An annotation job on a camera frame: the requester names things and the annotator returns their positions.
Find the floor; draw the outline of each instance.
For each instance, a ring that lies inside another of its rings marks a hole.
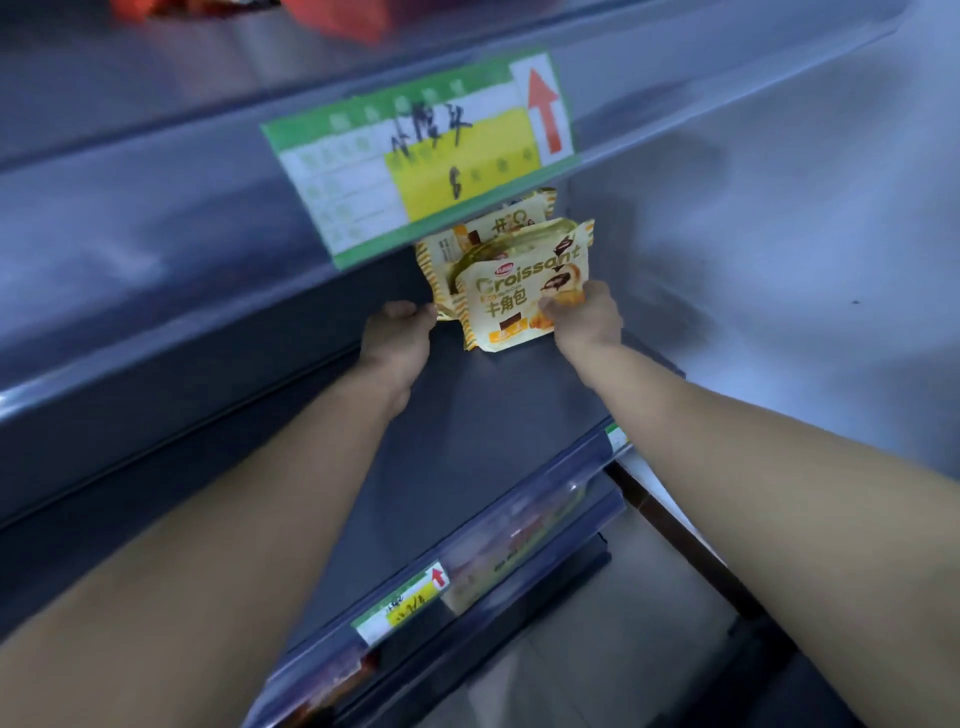
[[[633,508],[612,562],[508,644],[422,728],[648,725],[722,648],[732,607]]]

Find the price tag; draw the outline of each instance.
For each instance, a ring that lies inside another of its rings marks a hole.
[[[372,607],[363,617],[355,619],[351,626],[364,642],[373,646],[444,592],[449,584],[443,565],[435,562]]]
[[[574,163],[545,53],[464,66],[263,131],[339,268],[449,227]]]
[[[610,440],[610,447],[613,449],[614,455],[630,445],[630,438],[617,423],[607,425],[607,439]]]

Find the yellow package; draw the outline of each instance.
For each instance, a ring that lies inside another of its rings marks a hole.
[[[488,212],[451,230],[428,235],[414,244],[417,264],[433,291],[440,321],[455,321],[453,266],[471,249],[490,242],[503,232],[519,230],[550,219],[557,190],[545,188],[501,209]]]
[[[540,311],[539,301],[584,300],[592,242],[592,220],[577,225],[561,219],[499,235],[470,251],[456,276],[464,349],[499,352],[550,333],[553,322]]]

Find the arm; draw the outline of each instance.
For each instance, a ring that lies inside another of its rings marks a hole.
[[[432,306],[388,303],[357,365],[266,446],[0,647],[4,723],[236,728],[324,570],[429,352]]]
[[[731,570],[864,721],[960,725],[960,485],[672,375],[587,294],[557,345]]]

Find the hand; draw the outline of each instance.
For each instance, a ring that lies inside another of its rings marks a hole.
[[[610,346],[620,345],[623,319],[611,298],[610,287],[602,280],[584,283],[585,303],[558,303],[540,299],[540,308],[552,321],[557,347],[574,368],[584,376],[586,364],[593,355]]]
[[[430,330],[437,324],[432,303],[417,308],[409,301],[389,301],[367,319],[357,368],[387,387],[391,414],[398,415],[410,400],[410,387],[430,354]]]

